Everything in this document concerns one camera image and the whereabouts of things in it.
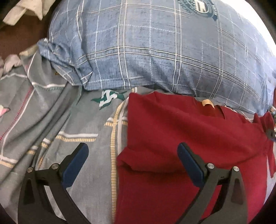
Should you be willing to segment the blue plaid pillow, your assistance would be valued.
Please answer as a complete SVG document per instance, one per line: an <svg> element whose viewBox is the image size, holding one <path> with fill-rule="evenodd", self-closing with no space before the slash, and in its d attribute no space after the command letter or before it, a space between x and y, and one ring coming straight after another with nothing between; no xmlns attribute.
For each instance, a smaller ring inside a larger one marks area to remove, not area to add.
<svg viewBox="0 0 276 224"><path fill-rule="evenodd" d="M155 85L265 113L275 43L246 1L62 1L40 54L86 90Z"/></svg>

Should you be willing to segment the red knit garment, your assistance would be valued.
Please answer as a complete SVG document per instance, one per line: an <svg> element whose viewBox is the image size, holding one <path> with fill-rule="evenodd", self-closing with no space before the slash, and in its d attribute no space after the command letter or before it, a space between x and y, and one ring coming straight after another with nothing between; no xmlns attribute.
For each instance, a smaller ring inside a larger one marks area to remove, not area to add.
<svg viewBox="0 0 276 224"><path fill-rule="evenodd" d="M186 143L205 162L240 168L248 221L264 205L267 177L275 173L274 127L270 113L243 115L193 97L132 93L128 103L127 146L117 157L119 193L116 223L175 223L198 192L177 155Z"/></svg>

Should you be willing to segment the white crumpled cloth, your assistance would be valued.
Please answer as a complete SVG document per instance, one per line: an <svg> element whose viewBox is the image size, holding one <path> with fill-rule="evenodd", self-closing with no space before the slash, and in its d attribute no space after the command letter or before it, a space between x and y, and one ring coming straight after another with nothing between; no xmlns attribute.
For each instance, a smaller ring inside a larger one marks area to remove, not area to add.
<svg viewBox="0 0 276 224"><path fill-rule="evenodd" d="M54 3L55 0L22 0L16 3L11 9L8 9L7 14L1 20L10 26L14 26L25 14L36 16L39 20L42 20Z"/></svg>

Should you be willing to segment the grey patterned bed sheet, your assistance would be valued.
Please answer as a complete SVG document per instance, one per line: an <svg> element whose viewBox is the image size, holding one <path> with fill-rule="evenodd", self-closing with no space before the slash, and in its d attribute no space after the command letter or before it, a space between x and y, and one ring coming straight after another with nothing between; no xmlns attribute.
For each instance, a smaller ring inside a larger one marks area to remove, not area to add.
<svg viewBox="0 0 276 224"><path fill-rule="evenodd" d="M48 169L83 142L89 155L68 193L90 223L112 223L130 91L86 91L39 52L20 59L21 66L1 78L1 205L16 221L27 169Z"/></svg>

